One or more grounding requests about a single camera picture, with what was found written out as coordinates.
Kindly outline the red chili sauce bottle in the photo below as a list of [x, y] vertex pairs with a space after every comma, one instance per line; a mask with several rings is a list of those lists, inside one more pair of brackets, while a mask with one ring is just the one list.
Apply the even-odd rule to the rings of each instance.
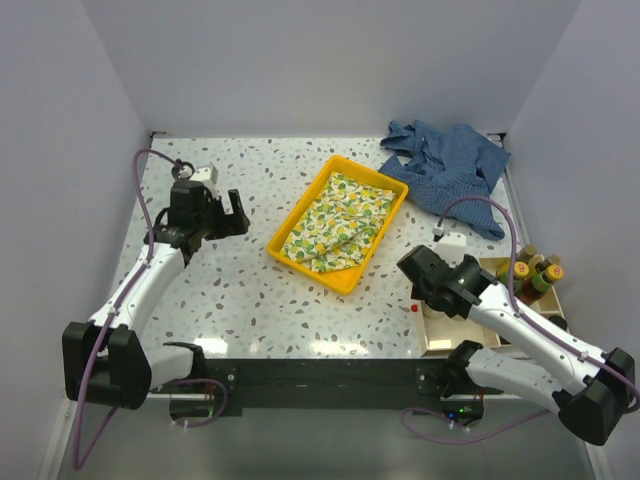
[[564, 277], [564, 269], [559, 264], [551, 264], [544, 271], [525, 280], [519, 291], [519, 299], [530, 305], [546, 295], [555, 283]]
[[513, 272], [507, 270], [504, 274], [504, 283], [506, 286], [513, 286], [513, 293], [517, 295], [524, 284], [524, 281], [528, 277], [530, 272], [527, 263], [522, 261], [516, 261], [513, 263]]

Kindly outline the yellow label sauce bottle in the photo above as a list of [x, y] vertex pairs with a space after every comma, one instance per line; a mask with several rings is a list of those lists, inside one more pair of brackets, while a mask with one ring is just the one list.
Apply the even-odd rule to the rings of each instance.
[[[537, 253], [538, 253], [538, 249], [534, 245], [527, 244], [516, 254], [515, 262], [522, 261], [528, 264], [531, 258], [534, 257]], [[496, 270], [496, 275], [498, 277], [502, 276], [507, 270], [509, 270], [510, 267], [511, 267], [511, 260], [507, 259]]]

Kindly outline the yellow label oil bottle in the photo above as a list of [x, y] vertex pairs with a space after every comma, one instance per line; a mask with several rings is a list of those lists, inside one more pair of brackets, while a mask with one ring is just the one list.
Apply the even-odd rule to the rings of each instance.
[[549, 266], [553, 264], [560, 264], [561, 259], [558, 255], [552, 254], [548, 257], [542, 255], [535, 255], [528, 263], [529, 278], [533, 278], [535, 275], [545, 271]]

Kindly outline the white powder shaker jar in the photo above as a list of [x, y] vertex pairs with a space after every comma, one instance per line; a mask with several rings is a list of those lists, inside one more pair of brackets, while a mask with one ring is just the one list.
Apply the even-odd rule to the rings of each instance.
[[171, 175], [175, 181], [189, 180], [194, 172], [193, 165], [182, 160], [176, 160], [171, 169]]

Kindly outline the dark pepper grinder jar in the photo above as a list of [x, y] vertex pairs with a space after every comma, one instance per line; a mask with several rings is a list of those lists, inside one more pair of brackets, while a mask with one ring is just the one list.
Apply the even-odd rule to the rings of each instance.
[[568, 323], [567, 321], [560, 315], [549, 315], [547, 317], [548, 321], [551, 322], [552, 324], [554, 324], [555, 326], [557, 326], [558, 328], [560, 328], [563, 331], [567, 331], [568, 330]]

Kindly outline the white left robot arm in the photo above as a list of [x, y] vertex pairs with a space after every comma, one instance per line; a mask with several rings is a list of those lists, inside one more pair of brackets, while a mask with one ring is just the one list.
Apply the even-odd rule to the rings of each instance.
[[201, 347], [168, 342], [146, 350], [142, 333], [174, 280], [207, 241], [242, 236], [250, 221], [237, 190], [226, 210], [210, 181], [180, 180], [169, 204], [148, 217], [144, 245], [134, 266], [110, 299], [85, 322], [62, 334], [65, 390], [80, 403], [138, 409], [149, 391], [175, 383], [185, 392], [207, 380]]

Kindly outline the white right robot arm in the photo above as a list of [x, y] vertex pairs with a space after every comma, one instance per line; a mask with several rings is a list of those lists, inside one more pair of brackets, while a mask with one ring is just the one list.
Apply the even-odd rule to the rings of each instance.
[[455, 267], [419, 245], [397, 263], [411, 295], [449, 318], [483, 325], [528, 356], [514, 360], [472, 341], [449, 356], [448, 386], [459, 393], [494, 388], [544, 407], [581, 440], [606, 444], [622, 417], [636, 409], [635, 361], [562, 330], [513, 299], [507, 287], [470, 255]]

